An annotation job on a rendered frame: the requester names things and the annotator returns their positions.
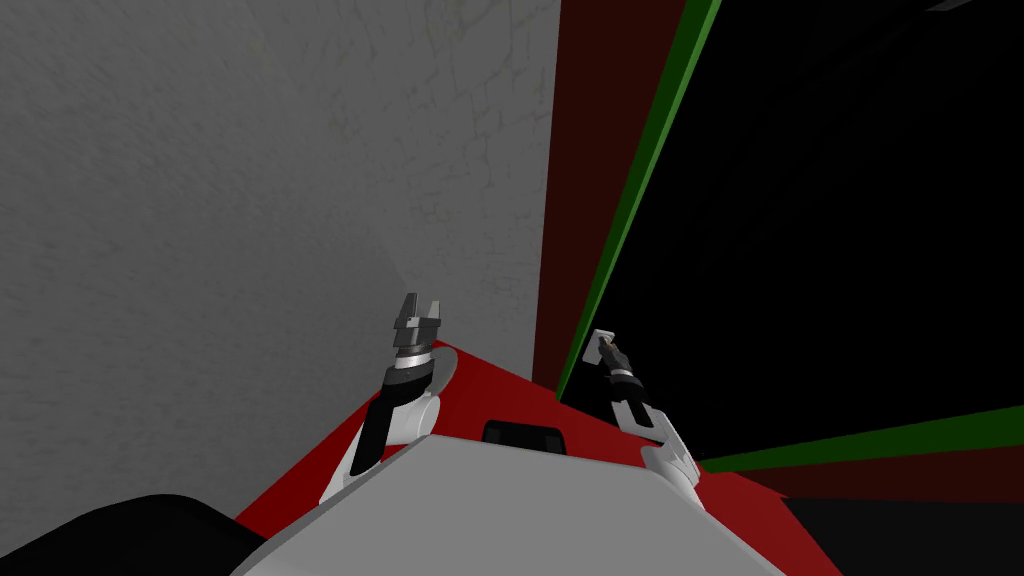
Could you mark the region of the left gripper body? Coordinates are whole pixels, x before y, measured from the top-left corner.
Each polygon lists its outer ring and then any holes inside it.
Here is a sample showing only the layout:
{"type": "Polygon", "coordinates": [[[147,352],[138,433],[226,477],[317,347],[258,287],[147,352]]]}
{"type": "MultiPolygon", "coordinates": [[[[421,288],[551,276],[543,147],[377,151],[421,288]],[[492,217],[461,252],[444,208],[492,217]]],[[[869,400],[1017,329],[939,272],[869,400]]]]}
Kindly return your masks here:
{"type": "Polygon", "coordinates": [[[402,316],[395,323],[393,347],[396,356],[418,356],[429,353],[441,326],[439,318],[402,316]]]}

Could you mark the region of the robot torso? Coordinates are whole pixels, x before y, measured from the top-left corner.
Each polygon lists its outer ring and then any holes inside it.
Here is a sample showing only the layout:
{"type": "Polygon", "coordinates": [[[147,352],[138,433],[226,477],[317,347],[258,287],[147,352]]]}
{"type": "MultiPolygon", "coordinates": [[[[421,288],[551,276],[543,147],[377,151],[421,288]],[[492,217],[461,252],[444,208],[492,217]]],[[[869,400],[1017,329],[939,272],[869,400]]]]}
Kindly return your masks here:
{"type": "Polygon", "coordinates": [[[309,512],[231,576],[784,576],[711,516],[662,412],[640,467],[423,435],[346,453],[309,512]]]}

